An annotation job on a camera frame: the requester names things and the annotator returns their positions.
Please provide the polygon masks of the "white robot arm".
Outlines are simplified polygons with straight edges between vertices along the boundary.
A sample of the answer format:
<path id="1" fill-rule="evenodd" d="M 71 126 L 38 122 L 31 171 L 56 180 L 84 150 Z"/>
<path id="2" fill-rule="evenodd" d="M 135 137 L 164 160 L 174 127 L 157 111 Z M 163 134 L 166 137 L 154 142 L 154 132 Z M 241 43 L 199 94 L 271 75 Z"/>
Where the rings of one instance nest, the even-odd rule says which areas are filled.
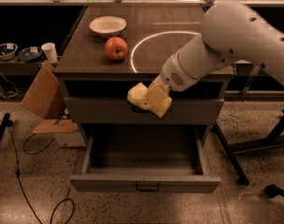
<path id="1" fill-rule="evenodd" d="M 246 5 L 217 3 L 204 14 L 200 33 L 164 63 L 138 105 L 163 116 L 171 105 L 170 91 L 185 91 L 240 60 L 259 66 L 284 86 L 284 34 Z"/>

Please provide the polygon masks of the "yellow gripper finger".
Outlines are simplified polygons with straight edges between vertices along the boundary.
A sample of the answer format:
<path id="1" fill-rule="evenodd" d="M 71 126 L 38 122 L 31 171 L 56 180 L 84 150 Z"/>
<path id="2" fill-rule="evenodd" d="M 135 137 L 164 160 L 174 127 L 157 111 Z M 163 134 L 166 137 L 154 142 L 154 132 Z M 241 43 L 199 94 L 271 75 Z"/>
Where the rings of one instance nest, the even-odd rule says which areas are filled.
<path id="1" fill-rule="evenodd" d="M 151 103 L 149 101 L 142 100 L 138 106 L 143 110 L 149 110 L 151 108 Z"/>
<path id="2" fill-rule="evenodd" d="M 170 97 L 166 98 L 162 102 L 158 103 L 157 105 L 151 107 L 149 110 L 155 114 L 159 119 L 161 119 L 166 111 L 172 104 L 172 99 Z"/>

